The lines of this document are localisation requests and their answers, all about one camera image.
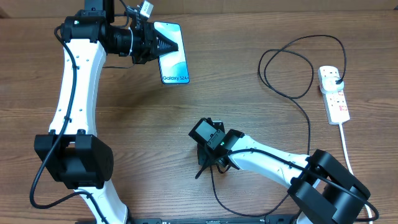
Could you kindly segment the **blue Galaxy smartphone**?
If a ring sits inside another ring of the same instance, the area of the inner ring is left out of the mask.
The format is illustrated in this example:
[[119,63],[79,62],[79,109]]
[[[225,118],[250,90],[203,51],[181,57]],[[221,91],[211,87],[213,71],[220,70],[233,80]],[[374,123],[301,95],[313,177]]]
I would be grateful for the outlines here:
[[179,24],[154,22],[154,27],[166,38],[178,45],[178,50],[159,57],[160,75],[163,84],[187,84],[190,82],[182,30]]

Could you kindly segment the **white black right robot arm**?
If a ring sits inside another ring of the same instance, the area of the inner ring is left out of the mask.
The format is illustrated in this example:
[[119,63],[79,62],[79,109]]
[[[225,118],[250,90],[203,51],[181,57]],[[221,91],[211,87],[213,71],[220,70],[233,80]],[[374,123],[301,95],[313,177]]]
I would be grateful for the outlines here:
[[202,118],[190,131],[205,154],[202,168],[219,165],[248,170],[287,189],[299,207],[296,223],[354,223],[379,218],[369,203],[370,191],[330,153],[317,149],[311,156],[280,151]]

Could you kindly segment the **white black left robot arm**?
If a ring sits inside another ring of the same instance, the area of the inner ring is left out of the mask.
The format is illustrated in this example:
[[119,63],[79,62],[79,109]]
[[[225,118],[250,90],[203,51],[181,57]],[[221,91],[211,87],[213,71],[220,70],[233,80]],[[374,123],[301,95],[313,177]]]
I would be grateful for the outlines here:
[[47,134],[35,137],[40,170],[80,196],[95,223],[132,223],[127,205],[111,181],[114,157],[97,137],[96,101],[101,71],[109,54],[144,64],[176,52],[178,45],[149,21],[153,6],[126,6],[124,26],[114,25],[113,1],[86,1],[83,9],[55,28],[64,51],[58,105]]

